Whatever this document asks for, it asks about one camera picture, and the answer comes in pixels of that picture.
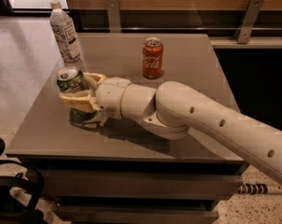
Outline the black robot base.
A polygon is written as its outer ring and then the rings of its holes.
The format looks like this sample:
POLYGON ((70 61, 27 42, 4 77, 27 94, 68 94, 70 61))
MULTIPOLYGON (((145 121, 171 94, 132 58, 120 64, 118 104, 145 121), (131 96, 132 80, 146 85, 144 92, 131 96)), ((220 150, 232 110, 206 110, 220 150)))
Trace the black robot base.
MULTIPOLYGON (((5 151, 6 144, 0 138, 0 156, 5 151)), ((48 224, 44 220, 44 214, 36 209, 37 202, 41 197, 44 188, 44 178, 42 174, 17 161, 0 160, 0 165, 16 164, 26 168, 34 174, 34 177, 26 180, 23 174, 14 176, 0 175, 0 224, 48 224), (26 190, 31 198, 27 205, 19 203, 10 195, 12 188, 26 190)))

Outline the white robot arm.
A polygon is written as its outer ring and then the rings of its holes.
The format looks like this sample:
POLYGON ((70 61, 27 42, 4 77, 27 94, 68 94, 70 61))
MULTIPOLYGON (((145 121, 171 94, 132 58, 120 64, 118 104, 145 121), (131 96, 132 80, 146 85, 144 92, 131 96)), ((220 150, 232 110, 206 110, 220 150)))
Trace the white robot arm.
POLYGON ((58 73, 57 85, 62 102, 82 112, 131 119, 169 140, 191 128, 205 133, 282 185, 282 132, 187 85, 168 81, 153 89, 73 67, 58 73))

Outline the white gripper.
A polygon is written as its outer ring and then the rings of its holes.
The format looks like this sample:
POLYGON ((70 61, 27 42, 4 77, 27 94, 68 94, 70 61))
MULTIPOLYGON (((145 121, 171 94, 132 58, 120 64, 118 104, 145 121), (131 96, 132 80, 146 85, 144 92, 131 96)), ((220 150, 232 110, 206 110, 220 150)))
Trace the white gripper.
POLYGON ((103 115, 112 119, 121 119, 120 104, 126 88, 131 84, 129 79, 120 77, 107 78, 103 74, 83 74, 88 86, 95 91, 60 92, 60 100, 70 108, 93 113, 98 106, 103 115))

